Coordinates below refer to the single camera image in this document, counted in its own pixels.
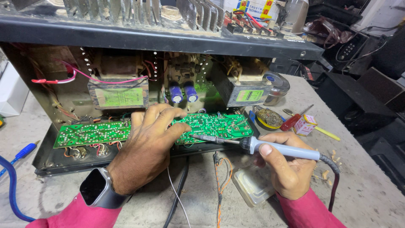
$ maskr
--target green circuit board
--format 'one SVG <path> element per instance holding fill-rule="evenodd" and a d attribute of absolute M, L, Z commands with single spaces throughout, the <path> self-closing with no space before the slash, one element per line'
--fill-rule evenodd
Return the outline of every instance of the green circuit board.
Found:
<path fill-rule="evenodd" d="M 186 123 L 191 127 L 191 132 L 183 133 L 176 140 L 176 145 L 205 142 L 190 137 L 190 134 L 218 136 L 225 139 L 243 138 L 253 135 L 253 130 L 247 119 L 244 115 L 239 114 L 188 114 L 183 119 L 172 121 L 172 125 L 175 123 Z"/>
<path fill-rule="evenodd" d="M 64 125 L 59 130 L 53 148 L 124 141 L 127 140 L 130 131 L 130 121 Z"/>

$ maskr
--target pink sleeve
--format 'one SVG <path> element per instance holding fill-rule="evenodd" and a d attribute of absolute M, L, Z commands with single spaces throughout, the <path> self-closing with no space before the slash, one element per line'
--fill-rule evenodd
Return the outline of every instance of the pink sleeve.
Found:
<path fill-rule="evenodd" d="M 291 228 L 346 228 L 310 188 L 297 200 L 289 200 L 276 192 Z"/>
<path fill-rule="evenodd" d="M 26 228 L 112 228 L 121 209 L 89 207 L 79 193 L 59 214 L 47 219 L 37 219 L 28 224 Z"/>

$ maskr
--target yellow screwdriver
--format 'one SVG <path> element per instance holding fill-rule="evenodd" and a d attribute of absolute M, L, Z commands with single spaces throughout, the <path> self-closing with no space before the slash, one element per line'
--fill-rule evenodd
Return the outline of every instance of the yellow screwdriver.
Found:
<path fill-rule="evenodd" d="M 283 109 L 283 112 L 287 113 L 287 114 L 290 115 L 290 116 L 294 116 L 294 114 L 292 113 L 292 111 L 289 110 L 289 109 Z M 340 138 L 339 138 L 339 137 L 337 137 L 336 135 L 330 133 L 330 132 L 327 131 L 327 130 L 324 130 L 324 129 L 318 127 L 318 126 L 316 126 L 315 129 L 318 130 L 318 131 L 320 131 L 320 132 L 322 132 L 322 133 L 324 133 L 325 135 L 331 137 L 331 138 L 334 139 L 334 140 L 340 141 Z"/>

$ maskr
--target electrolytic capacitor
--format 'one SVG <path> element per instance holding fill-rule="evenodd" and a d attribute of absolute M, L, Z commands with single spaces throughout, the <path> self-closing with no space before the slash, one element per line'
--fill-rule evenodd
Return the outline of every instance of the electrolytic capacitor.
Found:
<path fill-rule="evenodd" d="M 169 86 L 169 92 L 173 103 L 180 103 L 183 100 L 183 93 L 181 92 L 179 83 L 171 82 Z"/>
<path fill-rule="evenodd" d="M 194 88 L 194 83 L 191 81 L 184 83 L 184 92 L 187 96 L 188 102 L 196 102 L 198 99 L 196 89 Z"/>

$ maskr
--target red screwdriver handle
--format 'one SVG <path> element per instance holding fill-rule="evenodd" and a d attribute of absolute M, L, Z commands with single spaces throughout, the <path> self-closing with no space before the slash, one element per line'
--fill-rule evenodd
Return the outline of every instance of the red screwdriver handle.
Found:
<path fill-rule="evenodd" d="M 300 120 L 300 118 L 301 118 L 300 114 L 295 114 L 293 117 L 289 118 L 286 122 L 284 122 L 281 125 L 280 129 L 282 131 L 288 131 L 291 127 L 293 127 L 298 122 L 298 120 Z"/>

